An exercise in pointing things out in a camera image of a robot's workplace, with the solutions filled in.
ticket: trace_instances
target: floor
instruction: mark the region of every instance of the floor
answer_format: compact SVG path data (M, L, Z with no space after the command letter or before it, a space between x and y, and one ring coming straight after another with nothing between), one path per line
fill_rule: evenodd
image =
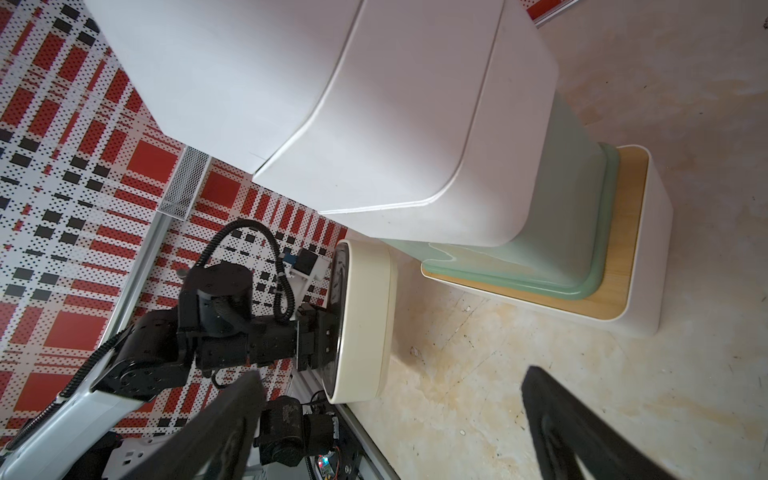
M678 478L768 478L768 3L582 0L541 28L596 140L654 154L675 208L661 325L627 339L400 259L389 382L352 406L401 478L539 478L546 368Z

